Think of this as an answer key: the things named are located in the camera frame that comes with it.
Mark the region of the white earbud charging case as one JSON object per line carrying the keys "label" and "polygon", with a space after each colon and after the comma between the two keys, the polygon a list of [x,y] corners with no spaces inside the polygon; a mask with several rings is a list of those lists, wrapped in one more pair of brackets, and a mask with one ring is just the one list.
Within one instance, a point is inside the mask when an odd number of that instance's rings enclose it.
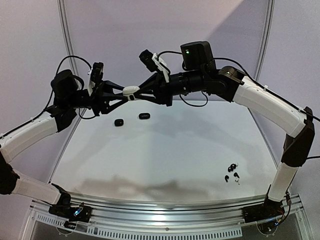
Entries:
{"label": "white earbud charging case", "polygon": [[126,86],[122,90],[122,95],[128,99],[128,101],[135,101],[135,93],[139,91],[140,88],[136,85]]}

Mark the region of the black glossy charging case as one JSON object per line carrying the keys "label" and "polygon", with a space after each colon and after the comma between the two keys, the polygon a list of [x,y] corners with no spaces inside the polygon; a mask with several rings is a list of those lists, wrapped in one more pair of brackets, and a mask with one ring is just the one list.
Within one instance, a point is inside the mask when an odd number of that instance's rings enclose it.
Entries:
{"label": "black glossy charging case", "polygon": [[114,120],[115,127],[121,127],[124,125],[124,120],[122,118],[117,118]]}

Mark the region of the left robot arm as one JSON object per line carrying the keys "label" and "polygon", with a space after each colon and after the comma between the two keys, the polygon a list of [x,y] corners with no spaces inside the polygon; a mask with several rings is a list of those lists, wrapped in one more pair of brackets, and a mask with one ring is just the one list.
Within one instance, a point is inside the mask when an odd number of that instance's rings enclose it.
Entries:
{"label": "left robot arm", "polygon": [[84,81],[65,69],[57,73],[50,85],[53,104],[38,116],[28,120],[9,133],[0,136],[0,193],[17,194],[54,205],[63,216],[74,213],[70,194],[55,184],[43,183],[15,170],[11,161],[40,140],[68,128],[76,117],[77,109],[91,109],[97,117],[108,114],[130,100],[128,87],[103,80],[99,66],[91,68],[88,87]]}

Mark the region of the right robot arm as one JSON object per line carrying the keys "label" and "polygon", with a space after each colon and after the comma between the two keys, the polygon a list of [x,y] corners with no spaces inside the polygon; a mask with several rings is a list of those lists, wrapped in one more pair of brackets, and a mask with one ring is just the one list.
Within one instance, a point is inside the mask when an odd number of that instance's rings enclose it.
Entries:
{"label": "right robot arm", "polygon": [[152,73],[133,95],[158,105],[171,106],[173,97],[194,92],[216,95],[244,106],[270,120],[286,133],[280,165],[258,213],[269,218],[278,210],[298,169],[306,162],[315,137],[314,115],[299,108],[254,80],[240,65],[217,68],[207,41],[180,47],[183,72],[171,74],[160,54],[144,50],[139,59]]}

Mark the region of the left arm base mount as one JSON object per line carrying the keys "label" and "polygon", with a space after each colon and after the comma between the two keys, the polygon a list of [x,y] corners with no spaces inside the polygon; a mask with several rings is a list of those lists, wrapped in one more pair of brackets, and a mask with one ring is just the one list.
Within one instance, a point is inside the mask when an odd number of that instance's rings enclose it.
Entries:
{"label": "left arm base mount", "polygon": [[70,222],[88,223],[93,208],[83,202],[72,206],[69,198],[59,199],[56,204],[49,207],[48,212],[52,215],[68,219]]}

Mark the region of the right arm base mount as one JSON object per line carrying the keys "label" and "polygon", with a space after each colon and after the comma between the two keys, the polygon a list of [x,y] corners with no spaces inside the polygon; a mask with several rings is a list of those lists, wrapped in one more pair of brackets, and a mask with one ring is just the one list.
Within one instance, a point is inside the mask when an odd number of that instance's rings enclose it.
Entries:
{"label": "right arm base mount", "polygon": [[244,221],[252,223],[282,216],[285,213],[285,209],[282,201],[276,202],[265,198],[263,203],[243,207],[241,212]]}

